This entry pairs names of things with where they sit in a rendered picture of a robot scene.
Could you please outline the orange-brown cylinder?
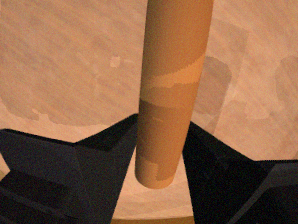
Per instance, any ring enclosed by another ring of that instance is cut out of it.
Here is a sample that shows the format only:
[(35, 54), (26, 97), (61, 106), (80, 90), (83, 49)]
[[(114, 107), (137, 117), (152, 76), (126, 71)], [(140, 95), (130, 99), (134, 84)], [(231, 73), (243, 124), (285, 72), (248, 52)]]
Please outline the orange-brown cylinder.
[(165, 189), (192, 121), (214, 0), (148, 0), (134, 177)]

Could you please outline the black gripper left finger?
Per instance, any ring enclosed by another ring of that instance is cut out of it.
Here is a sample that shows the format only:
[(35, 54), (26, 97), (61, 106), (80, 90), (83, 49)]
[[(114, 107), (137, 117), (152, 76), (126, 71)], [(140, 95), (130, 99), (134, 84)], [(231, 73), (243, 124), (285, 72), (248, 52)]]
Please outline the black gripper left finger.
[(77, 143), (0, 129), (9, 171), (71, 186), (88, 224), (110, 224), (137, 144), (138, 113)]

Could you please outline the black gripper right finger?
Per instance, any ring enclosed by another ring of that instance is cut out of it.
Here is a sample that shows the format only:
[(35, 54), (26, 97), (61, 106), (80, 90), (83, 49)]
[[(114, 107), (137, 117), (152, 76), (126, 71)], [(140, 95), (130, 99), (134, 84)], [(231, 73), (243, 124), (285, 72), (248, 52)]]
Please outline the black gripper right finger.
[(253, 160), (190, 121), (182, 159), (194, 224), (234, 224), (270, 186), (298, 184), (298, 160)]

